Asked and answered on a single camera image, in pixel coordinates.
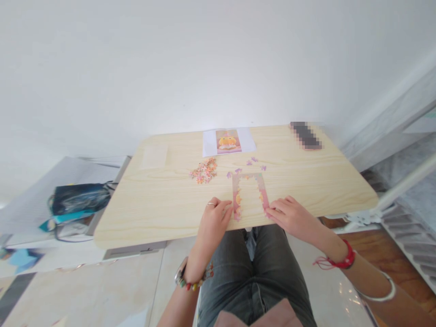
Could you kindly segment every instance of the cartoon cake picture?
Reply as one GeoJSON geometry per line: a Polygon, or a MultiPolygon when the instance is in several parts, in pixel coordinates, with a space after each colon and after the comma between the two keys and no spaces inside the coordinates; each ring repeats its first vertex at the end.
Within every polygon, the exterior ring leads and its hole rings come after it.
{"type": "Polygon", "coordinates": [[[236,149],[236,139],[228,133],[225,133],[222,138],[219,139],[219,148],[221,150],[236,149]]]}
{"type": "Polygon", "coordinates": [[[237,130],[217,130],[216,133],[218,154],[241,152],[237,130]]]}

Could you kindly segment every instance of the red string bracelet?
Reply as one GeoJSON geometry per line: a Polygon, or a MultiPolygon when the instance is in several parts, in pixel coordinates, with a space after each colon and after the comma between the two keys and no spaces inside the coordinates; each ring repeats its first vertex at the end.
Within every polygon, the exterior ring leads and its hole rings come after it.
{"type": "Polygon", "coordinates": [[[322,270],[330,270],[333,268],[349,269],[353,265],[354,259],[356,258],[356,251],[353,250],[347,240],[343,241],[348,247],[348,254],[345,257],[344,261],[342,261],[341,263],[336,263],[329,257],[318,257],[312,265],[315,266],[317,264],[322,270]]]}

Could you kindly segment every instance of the wooden floor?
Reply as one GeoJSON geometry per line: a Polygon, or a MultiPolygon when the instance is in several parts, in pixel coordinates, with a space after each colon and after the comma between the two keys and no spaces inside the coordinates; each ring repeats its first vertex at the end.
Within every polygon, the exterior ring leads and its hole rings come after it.
{"type": "MultiPolygon", "coordinates": [[[[366,260],[389,274],[398,286],[436,318],[435,294],[384,229],[340,236],[366,260]]],[[[381,327],[386,326],[376,318],[381,327]]]]}

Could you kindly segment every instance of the white wall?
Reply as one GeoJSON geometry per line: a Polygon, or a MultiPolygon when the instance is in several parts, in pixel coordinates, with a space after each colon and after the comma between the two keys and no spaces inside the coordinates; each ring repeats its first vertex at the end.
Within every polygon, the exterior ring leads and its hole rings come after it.
{"type": "Polygon", "coordinates": [[[420,71],[435,6],[4,0],[0,202],[66,154],[133,154],[152,134],[317,120],[341,146],[420,71]]]}

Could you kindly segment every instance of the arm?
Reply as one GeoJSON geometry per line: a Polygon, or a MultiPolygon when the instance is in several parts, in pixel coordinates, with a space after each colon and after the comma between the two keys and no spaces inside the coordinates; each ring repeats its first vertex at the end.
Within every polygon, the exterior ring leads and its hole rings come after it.
{"type": "MultiPolygon", "coordinates": [[[[232,216],[233,207],[226,210],[226,206],[230,205],[232,201],[220,201],[217,198],[212,198],[209,203],[214,205],[208,204],[206,206],[201,218],[197,239],[189,253],[188,263],[183,275],[186,283],[194,284],[202,278],[232,216]]],[[[186,287],[177,286],[160,318],[158,327],[191,327],[198,293],[198,290],[187,291],[186,287]]]]}
{"type": "MultiPolygon", "coordinates": [[[[347,245],[340,237],[322,225],[294,198],[287,196],[273,201],[266,211],[285,231],[317,247],[334,262],[342,262],[347,256],[347,245]]],[[[369,297],[385,297],[391,291],[386,277],[359,254],[356,254],[354,264],[342,272],[357,290],[369,297]]],[[[398,286],[395,297],[390,301],[375,302],[363,298],[389,326],[436,326],[436,321],[398,286]]]]}

